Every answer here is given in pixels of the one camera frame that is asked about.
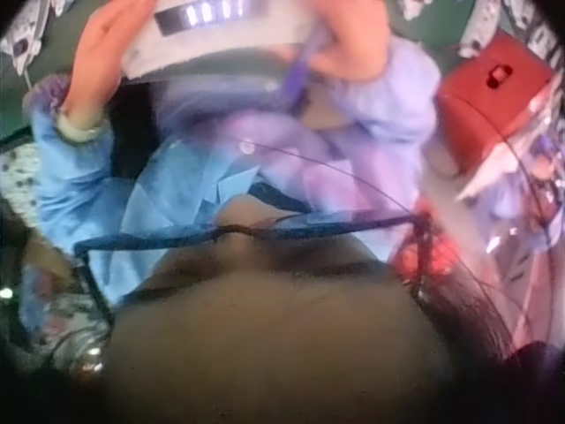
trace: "forehead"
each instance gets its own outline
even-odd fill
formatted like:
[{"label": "forehead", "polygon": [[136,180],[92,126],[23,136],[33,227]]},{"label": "forehead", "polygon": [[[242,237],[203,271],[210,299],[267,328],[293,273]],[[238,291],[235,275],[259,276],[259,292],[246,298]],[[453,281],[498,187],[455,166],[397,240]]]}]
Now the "forehead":
[{"label": "forehead", "polygon": [[107,376],[121,396],[149,403],[168,392],[167,402],[182,405],[218,397],[247,405],[280,396],[274,388],[290,403],[350,390],[385,402],[435,381],[446,363],[438,335],[396,282],[241,273],[127,312]]}]

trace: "blue sleeve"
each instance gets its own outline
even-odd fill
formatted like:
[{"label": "blue sleeve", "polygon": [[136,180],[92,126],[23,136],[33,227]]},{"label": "blue sleeve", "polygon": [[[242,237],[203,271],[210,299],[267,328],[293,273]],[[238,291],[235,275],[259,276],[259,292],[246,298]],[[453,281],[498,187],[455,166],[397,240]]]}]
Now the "blue sleeve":
[{"label": "blue sleeve", "polygon": [[347,116],[381,142],[421,143],[433,134],[433,103],[441,73],[415,43],[391,37],[384,72],[373,81],[330,81],[330,95]]},{"label": "blue sleeve", "polygon": [[109,125],[87,143],[63,139],[55,124],[60,97],[50,83],[42,81],[26,105],[41,163],[36,188],[40,230],[71,254],[78,241],[119,230],[132,184],[110,177],[114,139]]}]

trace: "person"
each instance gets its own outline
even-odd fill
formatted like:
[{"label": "person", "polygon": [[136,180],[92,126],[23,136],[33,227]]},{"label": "person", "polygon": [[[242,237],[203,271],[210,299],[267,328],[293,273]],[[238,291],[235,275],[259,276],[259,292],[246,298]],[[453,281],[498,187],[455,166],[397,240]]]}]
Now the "person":
[{"label": "person", "polygon": [[158,151],[135,184],[112,178],[102,109],[154,0],[100,9],[72,77],[26,99],[41,230],[68,254],[94,249],[115,315],[102,385],[117,422],[453,422],[463,407],[489,422],[474,401],[506,388],[484,378],[507,348],[491,309],[456,282],[406,290],[382,260],[396,237],[331,218],[411,209],[437,67],[390,35],[383,2],[313,3],[335,44],[310,64],[355,121],[338,131],[240,110],[187,132],[167,88]]},{"label": "person", "polygon": [[[87,23],[72,76],[47,77],[26,98],[42,164],[40,227],[55,246],[73,254],[86,239],[212,223],[229,199],[259,183],[324,213],[411,209],[419,152],[435,128],[440,73],[419,46],[390,34],[386,6],[373,0],[313,1],[335,44],[310,65],[326,76],[352,125],[314,132],[288,114],[247,105],[186,128],[203,108],[194,104],[203,94],[181,79],[157,96],[161,146],[137,181],[111,177],[114,139],[102,111],[117,89],[120,59],[154,4],[115,0],[102,7]],[[293,52],[278,54],[291,59]],[[215,103],[227,102],[219,95]],[[372,249],[386,259],[399,242],[380,238]],[[109,303],[137,288],[164,253],[94,255],[94,275]]]}]

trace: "led light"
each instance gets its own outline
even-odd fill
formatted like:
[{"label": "led light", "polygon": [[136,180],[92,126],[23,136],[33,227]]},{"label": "led light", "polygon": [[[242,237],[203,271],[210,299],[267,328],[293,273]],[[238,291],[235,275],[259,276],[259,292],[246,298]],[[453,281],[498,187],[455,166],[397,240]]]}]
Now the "led light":
[{"label": "led light", "polygon": [[210,3],[204,2],[202,4],[202,18],[204,19],[204,22],[208,23],[212,21],[212,7],[210,6]]},{"label": "led light", "polygon": [[222,1],[222,12],[223,12],[223,17],[226,19],[229,19],[231,16],[231,4],[229,2],[229,0],[223,0]]},{"label": "led light", "polygon": [[492,238],[491,241],[488,242],[488,246],[486,247],[486,252],[488,254],[492,253],[493,250],[496,249],[496,247],[498,247],[500,243],[501,243],[500,237]]},{"label": "led light", "polygon": [[191,23],[191,26],[194,27],[196,24],[198,24],[198,16],[196,16],[194,7],[188,6],[188,8],[186,9],[186,16],[188,16],[188,21]]},{"label": "led light", "polygon": [[7,287],[0,290],[0,299],[11,299],[13,296],[14,292]]}]

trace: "white object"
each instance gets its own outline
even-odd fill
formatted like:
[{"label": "white object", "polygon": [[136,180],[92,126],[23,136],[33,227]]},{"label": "white object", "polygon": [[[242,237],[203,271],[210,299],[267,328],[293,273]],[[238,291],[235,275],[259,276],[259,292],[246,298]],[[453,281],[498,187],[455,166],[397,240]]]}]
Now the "white object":
[{"label": "white object", "polygon": [[488,246],[486,247],[486,252],[488,254],[491,254],[494,249],[496,249],[496,247],[498,247],[501,244],[501,238],[496,236],[491,238],[491,241],[488,242]]},{"label": "white object", "polygon": [[69,10],[76,0],[50,0],[51,7],[55,11],[55,16],[59,17]]},{"label": "white object", "polygon": [[542,24],[536,28],[528,40],[528,49],[538,57],[546,60],[549,52],[557,44],[557,37],[548,24]]},{"label": "white object", "polygon": [[531,0],[504,0],[516,26],[527,29],[536,16],[536,6]]},{"label": "white object", "polygon": [[[159,0],[156,10],[164,11],[192,1]],[[303,42],[307,38],[316,17],[306,9],[303,0],[265,1],[267,14],[263,18],[194,28],[168,37],[162,36],[155,19],[151,19],[124,55],[122,65],[125,75],[134,79],[210,53]],[[238,13],[226,8],[222,12]]]},{"label": "white object", "polygon": [[433,0],[398,0],[398,5],[403,11],[406,20],[413,20],[422,14],[422,11],[428,4],[432,4]]},{"label": "white object", "polygon": [[14,292],[9,288],[3,288],[0,290],[0,299],[10,300],[14,297]]},{"label": "white object", "polygon": [[0,49],[11,56],[20,76],[41,51],[48,16],[49,0],[28,1],[0,42]]},{"label": "white object", "polygon": [[493,40],[501,19],[501,0],[477,0],[461,39],[459,56],[476,57]]}]

